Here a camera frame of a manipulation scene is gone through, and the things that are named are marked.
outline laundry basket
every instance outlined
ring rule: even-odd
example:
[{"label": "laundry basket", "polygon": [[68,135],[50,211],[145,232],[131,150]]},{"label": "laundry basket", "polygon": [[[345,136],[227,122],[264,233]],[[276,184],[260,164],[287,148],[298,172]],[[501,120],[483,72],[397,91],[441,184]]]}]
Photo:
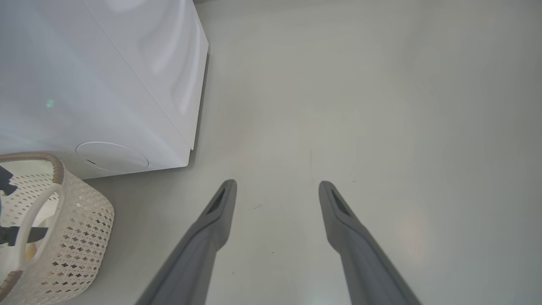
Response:
[{"label": "laundry basket", "polygon": [[[29,160],[39,166],[29,169],[24,163]],[[1,198],[0,225],[20,229],[15,246],[0,245],[4,269],[0,272],[4,277],[0,278],[0,283],[4,279],[0,304],[51,304],[81,294],[100,268],[113,226],[113,206],[51,154],[0,155],[0,165],[21,169],[10,170],[14,174],[11,184],[18,190]],[[36,226],[40,210],[51,205],[47,234],[34,257],[25,258],[30,229]]]}]

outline white handle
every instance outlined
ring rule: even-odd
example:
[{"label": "white handle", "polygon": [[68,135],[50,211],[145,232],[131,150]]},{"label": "white handle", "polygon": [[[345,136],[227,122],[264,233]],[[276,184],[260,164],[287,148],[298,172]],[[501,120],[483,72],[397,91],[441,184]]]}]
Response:
[{"label": "white handle", "polygon": [[48,237],[50,236],[52,227],[47,230],[47,234],[43,241],[43,247],[40,247],[38,249],[36,255],[34,258],[27,262],[24,259],[24,253],[27,250],[27,241],[28,241],[28,235],[30,234],[30,230],[32,229],[32,224],[34,223],[34,219],[36,219],[38,213],[40,212],[41,207],[45,204],[47,199],[51,197],[53,193],[57,193],[59,195],[59,204],[57,205],[57,209],[61,207],[61,200],[63,198],[63,191],[62,186],[58,183],[53,183],[50,187],[48,187],[46,190],[41,193],[34,203],[30,206],[28,209],[28,212],[24,215],[23,221],[21,223],[21,227],[19,228],[19,232],[17,234],[17,239],[15,241],[15,268],[14,270],[24,270],[26,267],[28,267],[29,264],[35,262],[39,259],[41,256],[41,253],[43,253],[44,246],[47,242]]}]

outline beige braided rim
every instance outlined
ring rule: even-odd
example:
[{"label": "beige braided rim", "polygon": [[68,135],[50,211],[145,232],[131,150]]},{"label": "beige braided rim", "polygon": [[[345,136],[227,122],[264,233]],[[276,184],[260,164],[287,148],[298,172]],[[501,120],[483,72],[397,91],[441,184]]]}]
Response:
[{"label": "beige braided rim", "polygon": [[[21,152],[18,154],[0,155],[0,163],[11,161],[28,161],[28,160],[43,160],[49,161],[53,165],[53,183],[62,184],[64,181],[64,165],[55,156],[47,154],[46,152]],[[0,285],[0,302],[8,295],[8,293],[15,287],[19,278],[23,274],[22,271],[14,270],[9,273],[8,277]]]}]

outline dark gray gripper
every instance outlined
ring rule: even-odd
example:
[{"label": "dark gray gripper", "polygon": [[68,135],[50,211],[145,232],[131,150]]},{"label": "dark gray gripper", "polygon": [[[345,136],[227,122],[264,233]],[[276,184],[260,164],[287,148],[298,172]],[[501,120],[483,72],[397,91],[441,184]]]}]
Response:
[{"label": "dark gray gripper", "polygon": [[230,234],[236,194],[235,180],[227,180],[220,186],[137,305],[205,304],[216,252]]},{"label": "dark gray gripper", "polygon": [[340,254],[350,300],[355,305],[419,305],[367,228],[331,182],[318,189],[327,240]]}]

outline floor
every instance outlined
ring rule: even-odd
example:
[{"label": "floor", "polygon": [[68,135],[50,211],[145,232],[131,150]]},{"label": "floor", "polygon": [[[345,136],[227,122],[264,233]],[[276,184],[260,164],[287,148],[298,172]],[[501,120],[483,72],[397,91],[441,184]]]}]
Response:
[{"label": "floor", "polygon": [[90,180],[102,268],[63,303],[132,305],[222,181],[207,304],[349,304],[318,203],[335,183],[423,304],[542,299],[541,4],[217,0],[188,167]]}]

